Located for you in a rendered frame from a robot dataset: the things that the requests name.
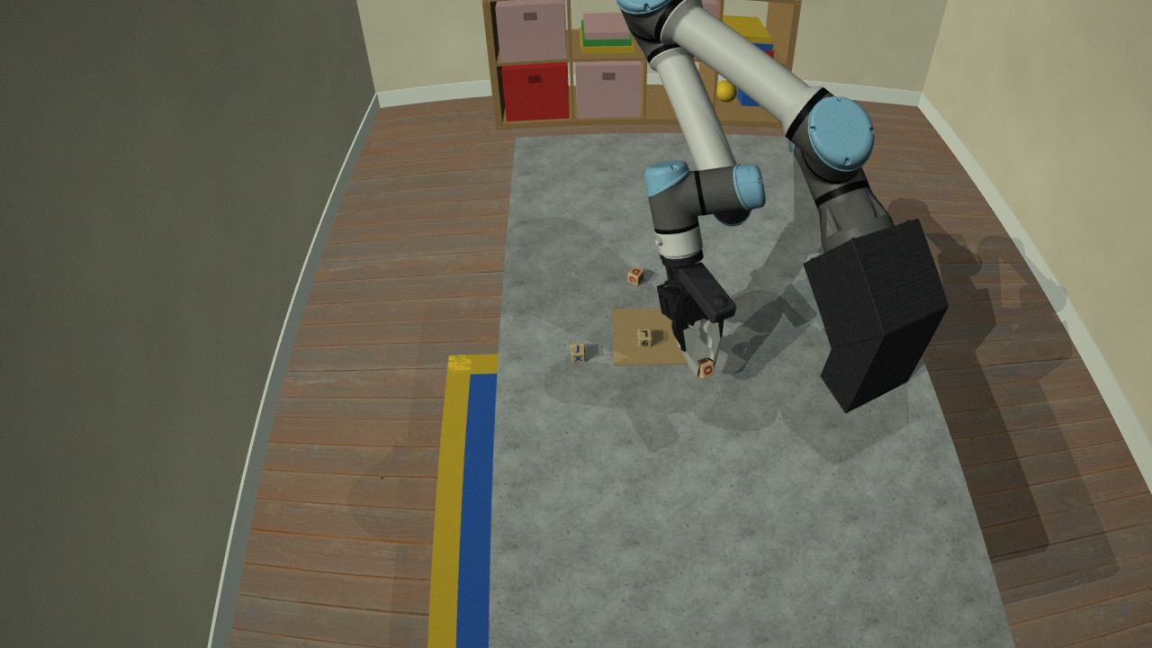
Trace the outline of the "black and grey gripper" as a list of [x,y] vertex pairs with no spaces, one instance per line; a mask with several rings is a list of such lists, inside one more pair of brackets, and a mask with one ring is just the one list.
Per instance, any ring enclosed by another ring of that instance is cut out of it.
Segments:
[[[660,301],[660,311],[664,312],[668,319],[673,321],[670,327],[673,327],[673,336],[679,340],[680,352],[685,357],[688,368],[691,372],[699,377],[700,366],[697,362],[697,351],[695,349],[695,342],[697,339],[697,333],[702,341],[708,347],[708,360],[717,366],[717,349],[719,349],[721,338],[723,337],[723,321],[717,321],[712,323],[708,321],[707,314],[703,312],[700,307],[697,306],[694,297],[690,296],[689,292],[685,291],[684,284],[679,280],[679,270],[688,266],[689,264],[695,264],[703,259],[703,251],[696,253],[694,256],[688,256],[680,259],[668,259],[662,256],[660,258],[666,268],[668,276],[668,282],[658,284],[657,291]],[[666,284],[668,286],[666,286]],[[665,287],[666,286],[666,287]],[[675,302],[674,302],[675,301]],[[702,327],[697,327],[697,332],[692,329],[695,321],[700,321]],[[691,327],[689,327],[689,325]]]

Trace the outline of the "tan mat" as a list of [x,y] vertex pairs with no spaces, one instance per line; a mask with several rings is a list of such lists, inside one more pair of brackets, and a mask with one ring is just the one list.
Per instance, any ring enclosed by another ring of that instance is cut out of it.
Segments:
[[[667,316],[655,309],[611,309],[614,366],[685,366]],[[652,347],[638,347],[638,329],[652,330]]]

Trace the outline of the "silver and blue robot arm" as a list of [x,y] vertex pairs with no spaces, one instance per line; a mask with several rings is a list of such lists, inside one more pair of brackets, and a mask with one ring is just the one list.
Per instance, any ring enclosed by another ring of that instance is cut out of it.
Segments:
[[[659,73],[697,166],[689,171],[685,161],[674,160],[644,171],[660,255],[680,259],[702,250],[697,216],[713,214],[725,226],[738,226],[766,202],[760,166],[736,164],[694,56],[783,125],[819,211],[824,253],[895,226],[861,169],[876,145],[876,128],[858,103],[806,85],[705,12],[702,0],[616,3],[651,69]],[[735,302],[702,262],[680,269],[679,281],[712,323],[735,316]]]

